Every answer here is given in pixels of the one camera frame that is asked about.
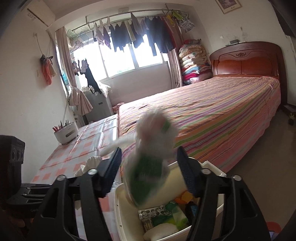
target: checkered tablecloth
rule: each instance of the checkered tablecloth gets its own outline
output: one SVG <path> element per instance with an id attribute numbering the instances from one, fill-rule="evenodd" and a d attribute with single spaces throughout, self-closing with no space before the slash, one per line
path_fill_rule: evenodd
<path id="1" fill-rule="evenodd" d="M 59 145 L 53 151 L 31 183 L 52 184 L 61 174 L 68 178 L 74 177 L 80 165 L 85 164 L 92 156 L 99 156 L 102 147 L 118 138 L 118 122 L 116 114 L 80 128 L 77 138 L 66 145 Z M 118 172 L 111 192 L 105 198 L 99 199 L 113 241 L 120 241 L 114 216 L 114 190 L 120 183 L 120 172 Z M 81 208 L 75 212 L 79 236 L 86 239 Z"/>

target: wooden headboard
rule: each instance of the wooden headboard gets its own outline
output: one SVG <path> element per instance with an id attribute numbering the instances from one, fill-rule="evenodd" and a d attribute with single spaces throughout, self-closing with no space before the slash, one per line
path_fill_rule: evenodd
<path id="1" fill-rule="evenodd" d="M 287 76 L 281 48 L 269 42 L 247 42 L 210 55 L 214 77 L 271 76 L 280 81 L 281 105 L 287 103 Z"/>

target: picture frame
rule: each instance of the picture frame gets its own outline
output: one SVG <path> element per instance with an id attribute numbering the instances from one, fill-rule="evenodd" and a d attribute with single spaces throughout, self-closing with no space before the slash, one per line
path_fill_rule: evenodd
<path id="1" fill-rule="evenodd" d="M 241 8 L 238 0 L 216 0 L 223 14 L 229 13 L 235 9 Z"/>

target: stacked quilts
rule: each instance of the stacked quilts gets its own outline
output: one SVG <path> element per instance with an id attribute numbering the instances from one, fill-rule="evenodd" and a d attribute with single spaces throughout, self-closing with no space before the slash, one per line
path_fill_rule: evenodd
<path id="1" fill-rule="evenodd" d="M 180 68 L 184 85 L 212 77 L 205 48 L 200 44 L 184 44 L 179 50 Z"/>

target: bed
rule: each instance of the bed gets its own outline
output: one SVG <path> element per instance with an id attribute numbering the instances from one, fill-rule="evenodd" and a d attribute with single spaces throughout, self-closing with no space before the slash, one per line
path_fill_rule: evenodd
<path id="1" fill-rule="evenodd" d="M 287 103 L 284 60 L 280 47 L 268 42 L 228 46 L 210 60 L 212 79 L 122 105 L 119 136 L 134 132 L 139 116 L 157 108 L 179 127 L 175 147 L 229 171 Z M 123 161 L 134 146 L 123 149 Z"/>

